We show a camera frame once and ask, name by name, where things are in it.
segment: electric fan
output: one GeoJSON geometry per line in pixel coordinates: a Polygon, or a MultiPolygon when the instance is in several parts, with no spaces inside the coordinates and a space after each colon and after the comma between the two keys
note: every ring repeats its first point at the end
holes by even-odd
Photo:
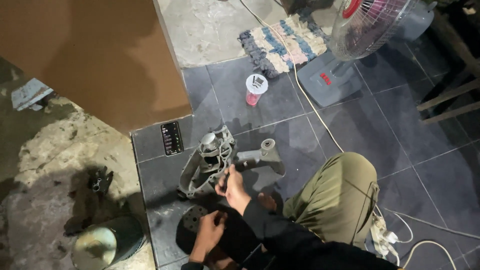
{"type": "Polygon", "coordinates": [[[334,22],[329,48],[301,68],[297,77],[304,90],[325,107],[360,90],[361,78],[352,65],[387,42],[415,40],[433,20],[419,0],[344,0],[334,22]]]}

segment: tiled floor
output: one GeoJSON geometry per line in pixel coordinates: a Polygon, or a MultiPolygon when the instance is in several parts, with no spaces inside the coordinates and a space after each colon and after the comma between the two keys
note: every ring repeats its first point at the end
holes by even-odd
{"type": "MultiPolygon", "coordinates": [[[[475,118],[423,125],[415,106],[448,71],[424,37],[412,44],[387,44],[356,63],[364,87],[327,108],[316,107],[345,151],[364,155],[375,166],[379,206],[470,234],[480,235],[480,130],[475,118]]],[[[248,58],[184,70],[193,116],[179,120],[186,150],[165,157],[159,124],[132,134],[156,262],[178,269],[187,255],[178,247],[180,217],[191,202],[177,199],[176,185],[189,154],[210,129],[226,124],[240,150],[258,149],[273,138],[286,165],[280,177],[270,168],[244,173],[249,192],[275,189],[283,199],[295,194],[325,160],[339,150],[293,84],[293,74],[269,80],[256,107],[245,103],[245,79],[256,73],[248,58]]],[[[388,228],[401,240],[408,229],[383,211],[388,228]]],[[[435,229],[410,219],[414,237],[397,244],[402,263],[423,239],[443,244],[457,269],[480,267],[479,240],[435,229]]],[[[408,269],[451,269],[437,246],[417,248],[408,269]]]]}

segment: olive green pants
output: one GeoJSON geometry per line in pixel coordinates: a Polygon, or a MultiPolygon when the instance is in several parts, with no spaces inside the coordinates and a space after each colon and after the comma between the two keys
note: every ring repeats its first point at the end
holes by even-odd
{"type": "Polygon", "coordinates": [[[292,198],[283,215],[324,241],[353,244],[364,249],[377,201],[377,173],[357,153],[331,157],[292,198]]]}

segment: striped rug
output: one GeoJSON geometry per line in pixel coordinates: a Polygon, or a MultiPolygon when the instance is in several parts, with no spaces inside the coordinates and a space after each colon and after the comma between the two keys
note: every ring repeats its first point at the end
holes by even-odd
{"type": "MultiPolygon", "coordinates": [[[[310,9],[271,25],[284,39],[296,64],[309,62],[327,50],[328,36],[311,17],[310,9]]],[[[268,27],[257,27],[240,34],[242,47],[263,74],[274,78],[293,69],[293,62],[278,36],[268,27]]]]}

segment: stained concrete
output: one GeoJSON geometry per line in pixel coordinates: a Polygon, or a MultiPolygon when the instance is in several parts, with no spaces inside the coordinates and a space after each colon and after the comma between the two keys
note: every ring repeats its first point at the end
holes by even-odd
{"type": "MultiPolygon", "coordinates": [[[[66,98],[14,111],[10,93],[28,81],[0,59],[0,270],[73,270],[65,230],[144,206],[130,139],[66,98]],[[114,177],[105,200],[87,187],[91,170],[114,177]]],[[[155,269],[150,244],[111,269],[155,269]]]]}
{"type": "MultiPolygon", "coordinates": [[[[285,19],[285,10],[274,0],[244,0],[268,24],[285,19]]],[[[245,56],[237,38],[261,26],[240,0],[158,0],[175,54],[182,68],[207,65],[245,56]]],[[[333,26],[341,0],[326,10],[313,12],[319,26],[333,26]]]]}

